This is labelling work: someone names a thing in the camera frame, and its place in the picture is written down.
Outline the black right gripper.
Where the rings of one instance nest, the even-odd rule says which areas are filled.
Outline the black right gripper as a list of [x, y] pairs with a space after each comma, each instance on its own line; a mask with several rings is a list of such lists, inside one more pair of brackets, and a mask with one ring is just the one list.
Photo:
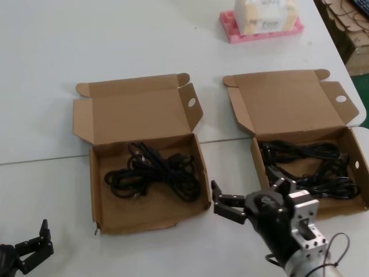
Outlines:
[[224, 194], [215, 180], [211, 182], [213, 212], [238, 224], [247, 217], [277, 260], [288, 260], [299, 245], [292, 238], [289, 212], [283, 197], [296, 191], [296, 182], [287, 177], [277, 178], [271, 190], [260, 190], [246, 197]]

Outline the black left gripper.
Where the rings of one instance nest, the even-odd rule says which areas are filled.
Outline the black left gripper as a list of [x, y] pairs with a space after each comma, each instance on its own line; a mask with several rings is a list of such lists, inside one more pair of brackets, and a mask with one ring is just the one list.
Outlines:
[[23, 274], [30, 273], [54, 254], [48, 220], [44, 219], [39, 236], [20, 242], [15, 247], [1, 244], [1, 277], [15, 276], [19, 269]]

